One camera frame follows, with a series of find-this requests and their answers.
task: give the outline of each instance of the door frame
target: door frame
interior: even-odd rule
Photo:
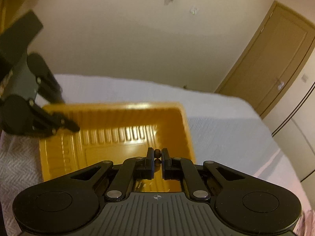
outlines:
[[[248,54],[248,52],[250,51],[251,47],[254,45],[254,43],[256,42],[257,38],[259,37],[260,33],[263,31],[265,25],[267,24],[269,18],[271,17],[272,13],[274,12],[276,7],[281,7],[285,10],[290,11],[292,14],[294,14],[296,17],[300,18],[301,20],[303,20],[305,23],[309,24],[312,28],[315,29],[315,24],[311,21],[309,21],[308,19],[306,19],[305,17],[303,17],[302,15],[300,15],[299,13],[297,13],[296,11],[292,10],[291,8],[287,7],[286,5],[278,2],[277,0],[275,0],[270,9],[268,10],[265,18],[263,19],[263,21],[261,22],[259,28],[257,29],[257,31],[255,32],[254,36],[252,37],[252,39],[250,40],[250,42],[248,43],[248,45],[246,46],[245,50],[242,52],[242,54],[240,55],[240,57],[238,58],[238,60],[236,61],[236,63],[234,64],[234,66],[231,68],[231,70],[229,71],[229,73],[226,75],[226,77],[224,78],[224,80],[220,83],[220,85],[218,86],[218,88],[215,90],[215,93],[220,93],[221,89],[224,87],[224,85],[228,82],[229,78],[233,75],[233,73],[235,72],[235,70],[238,68],[238,66],[242,63],[243,59],[246,57],[246,55]],[[270,103],[270,105],[266,108],[266,110],[261,114],[261,118],[263,119],[274,107],[275,105],[279,102],[279,100],[283,97],[283,95],[287,92],[287,90],[291,87],[292,83],[295,81],[295,79],[297,78],[297,76],[299,75],[299,73],[301,72],[301,70],[303,69],[304,65],[306,64],[306,62],[308,61],[308,58],[310,57],[311,53],[314,50],[315,47],[315,38],[313,39],[311,46],[309,47],[308,51],[306,52],[303,60],[301,61],[301,63],[299,64],[299,66],[297,67],[296,71],[294,72],[294,74],[291,76],[291,78],[289,79],[289,81],[287,82],[287,84],[285,85],[285,87],[280,91],[280,93],[276,96],[276,98]]]

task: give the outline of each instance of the white bedsheet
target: white bedsheet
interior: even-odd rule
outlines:
[[[188,118],[259,119],[252,107],[239,98],[189,91],[145,81],[97,76],[55,76],[63,88],[63,97],[68,103],[178,101],[184,105]],[[279,149],[275,152],[264,167],[257,168],[253,176],[260,177],[280,151]],[[300,199],[303,210],[311,210],[302,185],[285,155],[279,157],[276,168],[262,179],[292,191]]]

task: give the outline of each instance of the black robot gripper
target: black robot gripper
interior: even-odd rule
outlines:
[[[64,103],[61,86],[44,58],[27,53],[42,28],[29,11],[0,35],[0,82],[6,82],[0,93],[0,128],[12,135],[49,137],[59,128],[80,131],[75,121],[61,113],[50,114],[35,103],[38,94],[49,103]]]
[[[153,179],[161,156],[165,180],[182,192],[136,192]],[[164,148],[121,165],[103,161],[32,186],[13,213],[22,235],[294,235],[301,204],[290,191],[213,161],[194,165]]]

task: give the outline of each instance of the yellow plastic tray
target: yellow plastic tray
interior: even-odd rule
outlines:
[[[62,112],[79,126],[78,133],[59,129],[40,140],[44,181],[85,168],[102,160],[122,164],[125,159],[146,156],[147,148],[168,148],[170,156],[195,161],[184,109],[179,103],[53,104],[44,109]],[[176,192],[178,181],[141,180],[137,191]]]

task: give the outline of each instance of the bed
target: bed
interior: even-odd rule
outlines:
[[[197,164],[214,160],[287,188],[300,199],[303,209],[295,231],[299,235],[314,233],[314,212],[290,161],[245,101],[136,80],[78,75],[56,75],[56,79],[62,86],[66,103],[182,103]],[[44,104],[40,98],[36,103]],[[3,132],[0,147],[0,201],[7,233],[11,236],[20,232],[12,214],[14,197],[23,189],[42,181],[38,140]]]

